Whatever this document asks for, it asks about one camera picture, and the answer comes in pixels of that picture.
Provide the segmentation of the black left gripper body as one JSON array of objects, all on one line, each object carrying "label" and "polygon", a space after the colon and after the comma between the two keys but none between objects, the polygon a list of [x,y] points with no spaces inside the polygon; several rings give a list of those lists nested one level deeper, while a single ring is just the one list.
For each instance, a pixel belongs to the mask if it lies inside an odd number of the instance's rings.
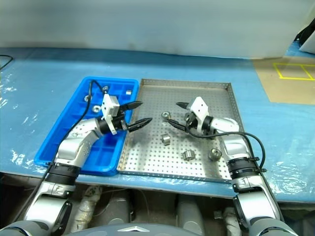
[{"label": "black left gripper body", "polygon": [[128,110],[128,104],[123,104],[117,108],[113,114],[113,125],[116,131],[127,130],[125,111]]}]

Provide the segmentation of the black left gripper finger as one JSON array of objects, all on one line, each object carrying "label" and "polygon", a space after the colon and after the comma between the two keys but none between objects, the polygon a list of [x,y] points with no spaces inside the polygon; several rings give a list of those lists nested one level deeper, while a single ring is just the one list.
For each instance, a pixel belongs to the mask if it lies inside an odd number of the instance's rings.
[{"label": "black left gripper finger", "polygon": [[125,103],[123,105],[120,105],[120,109],[122,111],[134,110],[137,107],[141,106],[142,104],[143,104],[142,101],[132,101],[132,102],[128,102],[128,103]]},{"label": "black left gripper finger", "polygon": [[127,130],[128,132],[134,132],[136,130],[139,130],[149,124],[152,121],[153,118],[143,118],[138,121],[136,121],[133,124],[128,124],[127,125]]}]

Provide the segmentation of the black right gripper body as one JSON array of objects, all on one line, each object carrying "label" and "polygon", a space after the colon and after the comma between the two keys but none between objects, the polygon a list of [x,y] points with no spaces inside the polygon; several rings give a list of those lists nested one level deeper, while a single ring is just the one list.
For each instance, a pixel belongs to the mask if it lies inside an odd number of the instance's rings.
[{"label": "black right gripper body", "polygon": [[185,114],[185,127],[186,127],[186,131],[192,131],[192,130],[197,130],[198,127],[198,120],[197,120],[197,116],[194,112],[187,112]]}]

